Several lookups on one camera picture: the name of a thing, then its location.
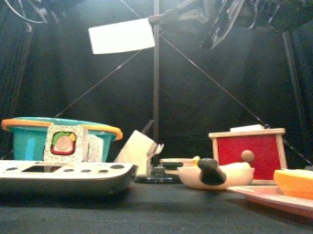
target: white plate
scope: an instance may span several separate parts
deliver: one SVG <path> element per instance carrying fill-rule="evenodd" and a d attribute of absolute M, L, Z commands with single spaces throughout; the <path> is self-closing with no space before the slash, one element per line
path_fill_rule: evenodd
<path fill-rule="evenodd" d="M 227 190 L 242 194 L 250 202 L 313 218 L 313 200 L 283 196 L 277 186 L 230 186 Z"/>

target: black table surface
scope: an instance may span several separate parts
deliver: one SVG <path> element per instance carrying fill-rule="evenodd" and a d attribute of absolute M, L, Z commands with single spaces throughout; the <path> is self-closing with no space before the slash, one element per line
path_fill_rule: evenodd
<path fill-rule="evenodd" d="M 110 197 L 0 196 L 0 217 L 1 234 L 313 233 L 310 218 L 182 184 L 132 183 Z"/>

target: black fabric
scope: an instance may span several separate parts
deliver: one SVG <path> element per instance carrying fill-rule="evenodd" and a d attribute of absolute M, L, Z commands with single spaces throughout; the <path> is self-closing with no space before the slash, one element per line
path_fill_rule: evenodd
<path fill-rule="evenodd" d="M 132 184 L 112 197 L 1 197 L 1 233 L 310 233 L 312 219 L 184 185 Z"/>
<path fill-rule="evenodd" d="M 160 1 L 160 13 L 180 2 Z M 85 0 L 67 11 L 59 24 L 33 26 L 13 115 L 57 116 L 119 127 L 123 140 L 112 143 L 108 161 L 114 160 L 132 131 L 140 131 L 152 119 L 152 48 L 138 54 L 93 55 L 88 28 L 151 15 L 152 1 Z M 160 37 L 158 142 L 164 144 L 160 157 L 210 157 L 207 134 L 257 124 L 258 119 L 271 128 L 285 128 L 286 139 L 303 152 L 281 34 L 234 27 L 214 49 L 200 49 L 203 38 L 188 29 L 162 31 Z M 306 26 L 302 30 L 312 38 Z M 306 48 L 312 52 L 310 41 L 306 40 Z M 131 56 L 134 58 L 118 69 Z M 303 73 L 306 82 L 310 82 L 309 76 Z M 286 157 L 290 168 L 306 165 L 287 149 Z"/>

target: cable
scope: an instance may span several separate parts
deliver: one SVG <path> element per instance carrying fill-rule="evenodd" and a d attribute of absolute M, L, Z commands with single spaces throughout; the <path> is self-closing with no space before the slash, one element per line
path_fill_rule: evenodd
<path fill-rule="evenodd" d="M 69 107 L 72 107 L 75 105 L 75 103 L 92 91 L 92 89 L 95 89 L 98 87 L 98 85 L 115 73 L 115 71 L 118 69 L 120 69 L 120 67 L 140 53 L 142 50 L 136 51 L 136 53 L 127 59 L 124 60 L 124 62 L 96 82 L 96 84 L 77 97 L 77 99 L 75 99 L 72 101 L 72 103 L 63 109 L 61 112 L 59 112 L 56 115 L 55 115 L 55 118 L 57 118 L 63 113 L 64 111 L 67 111 L 67 109 Z"/>
<path fill-rule="evenodd" d="M 27 17 L 24 17 L 24 16 L 15 10 L 15 8 L 13 8 L 13 6 L 9 4 L 8 0 L 5 0 L 5 3 L 7 3 L 8 8 L 9 8 L 9 9 L 12 10 L 12 12 L 16 14 L 16 16 L 17 16 L 19 18 L 21 18 L 23 20 L 25 20 L 25 21 L 29 22 L 29 23 L 35 23 L 35 24 L 43 24 L 43 23 L 45 23 L 44 21 L 35 21 L 35 20 L 28 19 Z"/>

